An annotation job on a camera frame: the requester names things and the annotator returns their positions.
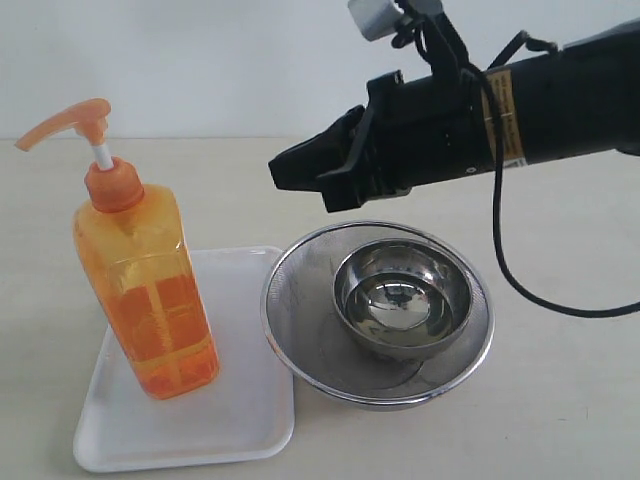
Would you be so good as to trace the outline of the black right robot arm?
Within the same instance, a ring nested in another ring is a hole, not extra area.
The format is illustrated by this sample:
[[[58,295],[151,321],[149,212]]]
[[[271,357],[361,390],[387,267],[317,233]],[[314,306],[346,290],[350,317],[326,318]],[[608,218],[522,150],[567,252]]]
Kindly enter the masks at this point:
[[[639,151],[639,23],[489,68],[507,164]],[[492,171],[496,139],[478,79],[456,87],[399,72],[369,81],[369,102],[269,164],[281,190],[317,192],[330,212],[415,186]]]

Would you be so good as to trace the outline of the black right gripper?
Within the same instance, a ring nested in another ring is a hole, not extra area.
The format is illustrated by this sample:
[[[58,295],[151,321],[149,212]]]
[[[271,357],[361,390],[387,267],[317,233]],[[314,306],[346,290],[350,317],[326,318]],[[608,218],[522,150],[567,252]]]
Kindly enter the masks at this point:
[[[268,163],[277,189],[320,190],[326,211],[336,213],[488,171],[482,93],[469,73],[447,86],[432,76],[406,83],[396,70],[368,81],[367,93],[365,167],[337,169],[365,113],[357,105]]]

